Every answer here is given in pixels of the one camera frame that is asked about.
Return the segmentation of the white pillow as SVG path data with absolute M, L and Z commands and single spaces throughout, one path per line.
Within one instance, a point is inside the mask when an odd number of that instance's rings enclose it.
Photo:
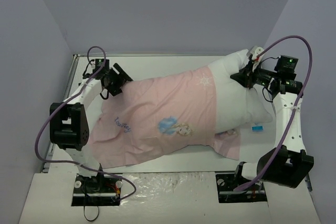
M 230 131 L 248 123 L 272 121 L 256 89 L 247 89 L 230 78 L 247 65 L 247 54 L 248 50 L 243 49 L 208 65 L 216 89 L 215 133 Z

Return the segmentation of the pink and blue Frozen pillowcase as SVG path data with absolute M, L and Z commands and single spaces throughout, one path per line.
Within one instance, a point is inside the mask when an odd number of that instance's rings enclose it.
M 216 133 L 216 89 L 208 67 L 132 81 L 104 101 L 89 137 L 103 168 L 136 165 L 189 145 L 237 160 L 237 130 Z

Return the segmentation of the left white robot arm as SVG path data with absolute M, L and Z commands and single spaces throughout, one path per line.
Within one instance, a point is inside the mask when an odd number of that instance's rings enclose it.
M 50 141 L 70 155 L 78 167 L 78 174 L 86 177 L 87 186 L 93 191 L 101 191 L 106 179 L 98 174 L 100 163 L 95 160 L 87 146 L 90 130 L 86 109 L 96 97 L 104 100 L 122 93 L 122 87 L 133 79 L 115 63 L 95 59 L 91 74 L 84 73 L 82 82 L 69 97 L 69 102 L 53 103 L 49 123 Z

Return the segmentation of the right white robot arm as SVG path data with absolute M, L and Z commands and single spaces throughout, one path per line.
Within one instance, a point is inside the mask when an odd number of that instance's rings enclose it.
M 245 88 L 262 86 L 271 96 L 276 116 L 275 146 L 257 163 L 241 162 L 233 175 L 234 191 L 243 191 L 259 182 L 296 188 L 314 166 L 307 154 L 301 132 L 302 82 L 295 80 L 298 59 L 281 55 L 273 71 L 249 63 L 231 75 Z

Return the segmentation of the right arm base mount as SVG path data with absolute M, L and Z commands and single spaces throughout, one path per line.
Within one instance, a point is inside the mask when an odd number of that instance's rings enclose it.
M 244 178 L 236 179 L 234 172 L 216 173 L 215 178 L 220 204 L 267 202 L 263 184 L 253 184 L 242 191 L 234 191 L 234 188 L 246 183 L 247 180 Z

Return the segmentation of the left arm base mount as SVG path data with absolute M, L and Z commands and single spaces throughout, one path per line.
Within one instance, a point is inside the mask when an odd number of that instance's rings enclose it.
M 84 177 L 77 174 L 71 205 L 73 207 L 119 206 L 122 186 L 122 180 L 111 176 Z

